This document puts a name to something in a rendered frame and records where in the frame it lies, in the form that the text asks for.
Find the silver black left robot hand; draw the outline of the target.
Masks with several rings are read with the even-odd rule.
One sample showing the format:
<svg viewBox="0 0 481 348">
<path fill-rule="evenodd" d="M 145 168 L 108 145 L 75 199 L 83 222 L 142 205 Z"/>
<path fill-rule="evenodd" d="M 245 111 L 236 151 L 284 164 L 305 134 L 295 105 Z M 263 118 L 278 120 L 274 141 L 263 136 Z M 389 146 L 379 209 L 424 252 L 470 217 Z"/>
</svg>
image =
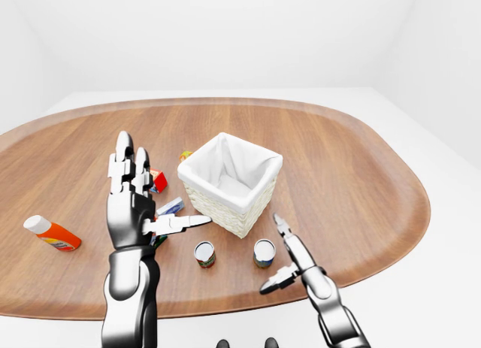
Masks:
<svg viewBox="0 0 481 348">
<path fill-rule="evenodd" d="M 162 215 L 155 218 L 156 203 L 150 194 L 153 176 L 148 152 L 134 149 L 131 136 L 121 131 L 116 151 L 110 155 L 107 176 L 111 179 L 107 198 L 107 227 L 117 250 L 148 245 L 151 235 L 171 235 L 207 224 L 205 215 Z"/>
</svg>

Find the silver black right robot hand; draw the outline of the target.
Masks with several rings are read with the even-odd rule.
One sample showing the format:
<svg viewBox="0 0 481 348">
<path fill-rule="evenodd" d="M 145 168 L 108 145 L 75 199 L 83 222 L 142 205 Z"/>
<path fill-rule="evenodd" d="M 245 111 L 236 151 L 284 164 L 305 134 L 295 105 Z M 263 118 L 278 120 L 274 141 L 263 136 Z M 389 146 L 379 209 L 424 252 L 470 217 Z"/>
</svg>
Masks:
<svg viewBox="0 0 481 348">
<path fill-rule="evenodd" d="M 261 295 L 286 288 L 294 282 L 296 277 L 302 276 L 309 269 L 316 267 L 310 252 L 301 239 L 292 233 L 289 224 L 277 213 L 274 213 L 273 218 L 277 225 L 277 231 L 283 238 L 283 243 L 292 259 L 292 264 L 280 268 L 274 276 L 270 277 L 261 286 L 259 290 Z M 320 267 L 315 268 L 310 273 L 310 280 L 307 278 L 308 276 L 306 275 L 307 285 L 317 298 L 327 299 L 331 296 L 331 288 L 324 278 L 324 273 Z"/>
</svg>

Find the red labelled soup tin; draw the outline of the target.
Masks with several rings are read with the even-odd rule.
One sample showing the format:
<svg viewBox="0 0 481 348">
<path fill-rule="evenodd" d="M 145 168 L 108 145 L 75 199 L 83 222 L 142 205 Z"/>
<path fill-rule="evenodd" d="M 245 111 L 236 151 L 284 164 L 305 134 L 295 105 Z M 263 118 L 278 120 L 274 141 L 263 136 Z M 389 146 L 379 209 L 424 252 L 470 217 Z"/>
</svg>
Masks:
<svg viewBox="0 0 481 348">
<path fill-rule="evenodd" d="M 195 247 L 194 256 L 202 268 L 210 268 L 216 261 L 215 249 L 210 241 L 200 242 Z"/>
</svg>

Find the white woven lined basket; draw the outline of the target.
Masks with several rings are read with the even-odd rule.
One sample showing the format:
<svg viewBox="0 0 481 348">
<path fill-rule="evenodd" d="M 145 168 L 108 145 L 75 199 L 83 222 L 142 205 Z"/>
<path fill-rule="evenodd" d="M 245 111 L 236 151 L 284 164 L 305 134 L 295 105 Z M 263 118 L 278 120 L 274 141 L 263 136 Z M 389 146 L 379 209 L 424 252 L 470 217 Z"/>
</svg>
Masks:
<svg viewBox="0 0 481 348">
<path fill-rule="evenodd" d="M 283 156 L 225 132 L 181 162 L 177 175 L 193 207 L 245 238 L 271 200 Z"/>
</svg>

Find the blue green labelled tin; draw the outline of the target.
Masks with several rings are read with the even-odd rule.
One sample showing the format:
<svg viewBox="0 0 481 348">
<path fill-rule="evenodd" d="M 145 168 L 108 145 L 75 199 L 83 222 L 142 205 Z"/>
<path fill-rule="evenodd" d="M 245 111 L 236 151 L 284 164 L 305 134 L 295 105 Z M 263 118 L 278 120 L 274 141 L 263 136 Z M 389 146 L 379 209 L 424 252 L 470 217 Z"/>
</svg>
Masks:
<svg viewBox="0 0 481 348">
<path fill-rule="evenodd" d="M 259 268 L 269 267 L 276 255 L 276 247 L 268 239 L 260 239 L 255 243 L 253 261 Z"/>
</svg>

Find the blue white printed box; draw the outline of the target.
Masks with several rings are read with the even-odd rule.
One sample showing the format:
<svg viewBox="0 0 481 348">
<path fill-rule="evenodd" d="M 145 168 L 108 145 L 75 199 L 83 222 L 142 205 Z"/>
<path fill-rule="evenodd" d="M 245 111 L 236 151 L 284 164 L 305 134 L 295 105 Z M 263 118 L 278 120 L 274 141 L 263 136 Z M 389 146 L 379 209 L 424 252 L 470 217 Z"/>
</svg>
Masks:
<svg viewBox="0 0 481 348">
<path fill-rule="evenodd" d="M 177 197 L 174 200 L 168 202 L 167 204 L 161 206 L 156 210 L 156 214 L 158 216 L 176 213 L 182 210 L 185 207 L 183 199 L 181 197 Z"/>
</svg>

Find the red printed food box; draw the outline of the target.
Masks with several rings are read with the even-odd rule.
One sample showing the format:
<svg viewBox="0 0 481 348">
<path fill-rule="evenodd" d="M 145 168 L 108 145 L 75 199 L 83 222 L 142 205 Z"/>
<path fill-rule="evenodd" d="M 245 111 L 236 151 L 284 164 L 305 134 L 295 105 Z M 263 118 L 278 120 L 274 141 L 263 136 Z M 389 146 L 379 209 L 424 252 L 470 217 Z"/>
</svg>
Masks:
<svg viewBox="0 0 481 348">
<path fill-rule="evenodd" d="M 153 185 L 150 188 L 151 192 L 161 193 L 168 185 L 165 175 L 162 171 L 151 168 L 150 174 L 153 177 Z"/>
</svg>

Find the orange bottle with white cap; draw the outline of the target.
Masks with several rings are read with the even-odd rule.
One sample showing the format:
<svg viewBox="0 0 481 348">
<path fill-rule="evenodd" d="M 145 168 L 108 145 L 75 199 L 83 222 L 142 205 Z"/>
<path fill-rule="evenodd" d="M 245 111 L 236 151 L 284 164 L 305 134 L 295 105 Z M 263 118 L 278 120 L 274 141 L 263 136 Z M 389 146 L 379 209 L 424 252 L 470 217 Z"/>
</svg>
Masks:
<svg viewBox="0 0 481 348">
<path fill-rule="evenodd" d="M 62 226 L 45 219 L 41 215 L 30 216 L 23 227 L 37 235 L 39 239 L 60 251 L 77 249 L 82 240 Z"/>
</svg>

